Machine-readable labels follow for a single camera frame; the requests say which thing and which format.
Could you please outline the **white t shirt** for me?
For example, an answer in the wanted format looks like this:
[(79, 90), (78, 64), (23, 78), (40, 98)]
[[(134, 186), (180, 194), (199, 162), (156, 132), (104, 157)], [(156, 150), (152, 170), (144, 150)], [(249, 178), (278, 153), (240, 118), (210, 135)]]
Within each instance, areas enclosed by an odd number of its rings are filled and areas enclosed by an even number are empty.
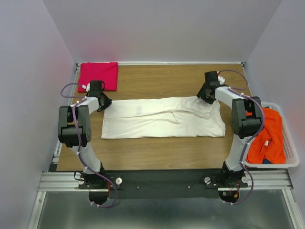
[(223, 137), (220, 104), (196, 96), (114, 101), (104, 112), (102, 139)]

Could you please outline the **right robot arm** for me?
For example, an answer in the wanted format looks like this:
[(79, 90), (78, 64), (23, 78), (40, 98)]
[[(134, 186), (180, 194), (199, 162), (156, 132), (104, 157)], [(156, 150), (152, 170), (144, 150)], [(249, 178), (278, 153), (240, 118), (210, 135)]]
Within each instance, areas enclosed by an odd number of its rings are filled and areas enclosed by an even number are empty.
[(217, 71), (205, 72), (205, 82), (197, 97), (208, 104), (220, 101), (231, 108), (231, 129), (234, 134), (231, 150), (224, 161), (218, 181), (235, 184), (245, 171), (245, 159), (253, 140), (264, 128), (264, 111), (259, 97), (249, 97), (221, 84)]

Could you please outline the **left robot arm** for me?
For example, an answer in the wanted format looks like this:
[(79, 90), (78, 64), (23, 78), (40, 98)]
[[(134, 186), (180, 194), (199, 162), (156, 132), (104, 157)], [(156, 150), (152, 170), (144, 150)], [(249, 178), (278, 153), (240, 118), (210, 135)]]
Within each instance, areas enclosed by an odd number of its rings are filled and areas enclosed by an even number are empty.
[(76, 154), (82, 164), (80, 181), (88, 186), (110, 185), (109, 179), (105, 177), (102, 162), (97, 158), (91, 145), (90, 115), (108, 108), (112, 100), (104, 93), (104, 81), (93, 80), (87, 85), (77, 85), (85, 88), (86, 95), (70, 96), (71, 99), (78, 99), (76, 103), (59, 108), (58, 139)]

